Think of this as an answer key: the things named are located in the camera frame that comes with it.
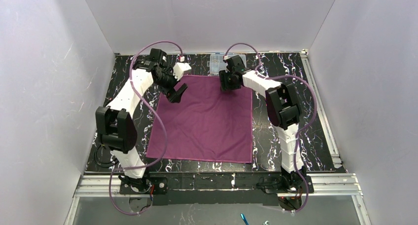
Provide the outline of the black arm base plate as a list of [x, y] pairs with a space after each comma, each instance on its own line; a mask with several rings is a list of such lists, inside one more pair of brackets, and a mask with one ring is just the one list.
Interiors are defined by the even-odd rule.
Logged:
[[313, 193], [310, 176], [298, 188], [284, 189], [280, 172], [162, 173], [144, 176], [141, 188], [118, 179], [118, 194], [145, 196], [154, 206], [175, 204], [262, 204], [299, 208], [302, 196]]

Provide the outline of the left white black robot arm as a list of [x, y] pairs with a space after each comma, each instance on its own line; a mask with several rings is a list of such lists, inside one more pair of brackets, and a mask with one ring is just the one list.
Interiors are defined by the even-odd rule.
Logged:
[[183, 55], [170, 66], [167, 54], [161, 49], [151, 49], [149, 55], [134, 56], [129, 69], [129, 79], [118, 95], [105, 107], [98, 107], [95, 113], [98, 138], [101, 145], [109, 149], [118, 160], [127, 184], [141, 188], [146, 184], [144, 175], [147, 165], [136, 150], [137, 131], [133, 114], [143, 101], [148, 88], [157, 85], [170, 103], [180, 103], [187, 89], [183, 84], [175, 86], [184, 74], [191, 70]]

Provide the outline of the purple cloth napkin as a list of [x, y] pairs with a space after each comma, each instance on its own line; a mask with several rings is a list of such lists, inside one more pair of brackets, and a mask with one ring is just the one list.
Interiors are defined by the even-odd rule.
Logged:
[[159, 95], [146, 157], [251, 163], [252, 95], [247, 87], [221, 91], [215, 76], [187, 75], [180, 103]]

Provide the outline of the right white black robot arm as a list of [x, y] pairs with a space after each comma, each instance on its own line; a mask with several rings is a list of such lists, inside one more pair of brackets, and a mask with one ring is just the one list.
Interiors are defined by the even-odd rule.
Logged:
[[221, 90], [246, 87], [264, 98], [268, 119], [279, 137], [280, 182], [284, 189], [299, 188], [305, 169], [297, 146], [301, 107], [294, 86], [260, 76], [247, 68], [239, 55], [224, 56], [223, 61], [226, 69], [219, 72]]

